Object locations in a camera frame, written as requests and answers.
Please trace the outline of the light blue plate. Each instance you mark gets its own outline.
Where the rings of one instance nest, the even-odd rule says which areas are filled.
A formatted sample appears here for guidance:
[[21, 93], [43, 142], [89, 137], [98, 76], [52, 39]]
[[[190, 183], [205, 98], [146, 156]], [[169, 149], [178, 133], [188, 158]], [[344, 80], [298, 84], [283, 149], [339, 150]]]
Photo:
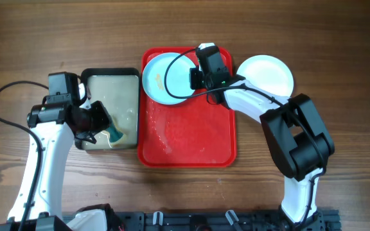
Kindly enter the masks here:
[[[143, 88], [146, 94], [154, 101], [163, 105], [176, 105], [185, 101], [171, 97], [164, 86], [166, 68], [179, 56], [178, 53], [163, 53], [149, 61], [143, 71]], [[186, 56], [180, 57], [170, 67], [166, 79], [168, 90], [175, 96], [190, 96], [194, 90], [190, 88], [189, 70], [195, 64]]]

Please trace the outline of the yellow green sponge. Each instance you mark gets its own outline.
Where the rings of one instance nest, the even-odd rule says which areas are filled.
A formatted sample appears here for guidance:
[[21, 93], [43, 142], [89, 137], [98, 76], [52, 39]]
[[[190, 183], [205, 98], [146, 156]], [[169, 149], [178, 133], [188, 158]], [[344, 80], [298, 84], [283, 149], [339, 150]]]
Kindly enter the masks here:
[[111, 148], [115, 148], [116, 146], [124, 143], [127, 135], [123, 133], [115, 124], [110, 125], [106, 132], [109, 134], [109, 145]]

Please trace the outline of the white plate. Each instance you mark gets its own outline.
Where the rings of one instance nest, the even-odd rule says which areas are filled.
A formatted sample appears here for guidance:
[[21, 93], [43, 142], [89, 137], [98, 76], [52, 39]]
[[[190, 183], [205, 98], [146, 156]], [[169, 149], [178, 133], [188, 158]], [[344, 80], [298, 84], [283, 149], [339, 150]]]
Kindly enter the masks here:
[[288, 66], [270, 55], [256, 55], [246, 59], [238, 68], [238, 75], [269, 93], [290, 97], [294, 91], [294, 77]]

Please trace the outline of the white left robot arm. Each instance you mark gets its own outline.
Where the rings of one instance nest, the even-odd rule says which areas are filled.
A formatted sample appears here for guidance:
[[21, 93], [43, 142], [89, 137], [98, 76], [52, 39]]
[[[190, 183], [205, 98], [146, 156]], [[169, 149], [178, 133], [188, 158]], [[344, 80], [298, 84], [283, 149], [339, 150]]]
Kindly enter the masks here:
[[73, 73], [48, 76], [49, 93], [32, 107], [27, 126], [30, 149], [16, 201], [0, 230], [108, 230], [107, 209], [84, 209], [65, 222], [62, 219], [62, 186], [67, 156], [75, 140], [96, 143], [94, 136], [112, 123], [100, 101], [80, 95], [84, 83]]

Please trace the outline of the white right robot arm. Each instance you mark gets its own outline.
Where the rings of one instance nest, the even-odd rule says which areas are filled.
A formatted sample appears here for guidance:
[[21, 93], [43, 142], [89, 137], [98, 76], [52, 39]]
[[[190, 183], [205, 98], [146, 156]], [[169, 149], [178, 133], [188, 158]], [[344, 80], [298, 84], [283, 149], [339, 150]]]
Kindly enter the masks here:
[[190, 71], [191, 88], [261, 124], [272, 160], [285, 177], [281, 210], [296, 228], [305, 226], [316, 213], [317, 182], [335, 151], [313, 101], [305, 94], [277, 96], [246, 76], [233, 76], [214, 44], [199, 45], [195, 54], [198, 68]]

